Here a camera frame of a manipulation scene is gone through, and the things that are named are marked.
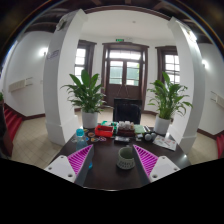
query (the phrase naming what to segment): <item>water bottle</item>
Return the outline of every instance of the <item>water bottle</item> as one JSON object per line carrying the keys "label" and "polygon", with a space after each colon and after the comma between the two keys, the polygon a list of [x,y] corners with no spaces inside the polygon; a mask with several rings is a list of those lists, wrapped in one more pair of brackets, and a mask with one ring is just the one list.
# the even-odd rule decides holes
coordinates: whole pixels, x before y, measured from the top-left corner
{"label": "water bottle", "polygon": [[85,148],[86,146],[88,146],[87,142],[86,142],[86,136],[85,133],[83,131],[83,129],[79,128],[76,130],[76,136],[77,136],[77,143],[76,143],[76,151]]}

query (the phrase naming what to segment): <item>radiator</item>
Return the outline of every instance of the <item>radiator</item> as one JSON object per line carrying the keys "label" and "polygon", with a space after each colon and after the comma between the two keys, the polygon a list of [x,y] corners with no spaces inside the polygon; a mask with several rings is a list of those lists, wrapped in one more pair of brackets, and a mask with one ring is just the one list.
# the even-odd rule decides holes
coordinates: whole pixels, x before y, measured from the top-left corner
{"label": "radiator", "polygon": [[12,84],[9,85],[9,92],[13,92],[15,90],[24,88],[28,85],[32,85],[33,83],[31,82],[31,80],[29,80],[31,78],[27,78],[27,79],[23,79],[17,82],[14,82]]}

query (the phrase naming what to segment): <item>white pillar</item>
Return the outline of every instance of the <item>white pillar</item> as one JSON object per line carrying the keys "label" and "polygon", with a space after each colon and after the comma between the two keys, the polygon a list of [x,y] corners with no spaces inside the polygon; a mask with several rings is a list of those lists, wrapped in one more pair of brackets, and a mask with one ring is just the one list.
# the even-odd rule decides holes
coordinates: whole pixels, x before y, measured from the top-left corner
{"label": "white pillar", "polygon": [[79,128],[74,108],[67,101],[63,85],[73,85],[69,74],[74,74],[75,55],[82,25],[87,16],[82,9],[64,15],[66,23],[55,30],[44,65],[43,95],[46,127],[50,141],[64,145]]}
{"label": "white pillar", "polygon": [[183,101],[192,103],[193,109],[186,107],[184,117],[175,115],[174,122],[168,132],[188,154],[197,137],[197,129],[201,120],[205,96],[205,77],[202,57],[197,42],[189,35],[190,28],[174,17],[168,22],[173,32],[180,62],[180,84],[188,87],[185,92],[190,97]]}

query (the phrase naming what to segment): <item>dark table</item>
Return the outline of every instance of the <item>dark table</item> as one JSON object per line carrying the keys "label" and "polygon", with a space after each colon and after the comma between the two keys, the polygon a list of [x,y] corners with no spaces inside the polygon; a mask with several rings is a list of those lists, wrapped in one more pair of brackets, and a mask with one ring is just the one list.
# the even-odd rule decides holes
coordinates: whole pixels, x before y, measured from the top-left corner
{"label": "dark table", "polygon": [[[171,135],[166,135],[166,138],[174,140]],[[71,139],[63,146],[54,159],[60,155],[69,156],[75,152],[76,143],[73,143]],[[119,149],[127,144],[116,143],[112,138],[106,139],[107,141],[105,142],[91,142],[90,139],[87,142],[88,145],[94,145],[94,156],[92,159],[93,167],[88,170],[83,187],[101,190],[124,190],[142,187],[136,166],[130,170],[122,170],[116,165]],[[175,151],[160,147],[152,142],[143,140],[140,142],[131,138],[129,145],[132,146],[133,144],[152,152],[156,156],[167,156],[180,169],[191,165],[178,144]]]}

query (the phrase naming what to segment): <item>floor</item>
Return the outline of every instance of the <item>floor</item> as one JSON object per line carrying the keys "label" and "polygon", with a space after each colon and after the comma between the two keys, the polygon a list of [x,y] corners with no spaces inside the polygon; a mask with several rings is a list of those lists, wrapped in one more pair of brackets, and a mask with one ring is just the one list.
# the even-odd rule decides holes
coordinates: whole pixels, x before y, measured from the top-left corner
{"label": "floor", "polygon": [[[79,125],[82,125],[81,112],[76,112]],[[98,122],[112,120],[112,109],[105,109],[98,115]],[[154,126],[155,116],[142,114],[141,124]],[[45,117],[22,122],[13,141],[11,160],[37,166],[44,169],[60,151],[61,146],[50,142],[45,126]],[[200,133],[187,155],[191,164],[198,164],[218,158],[216,141]]]}

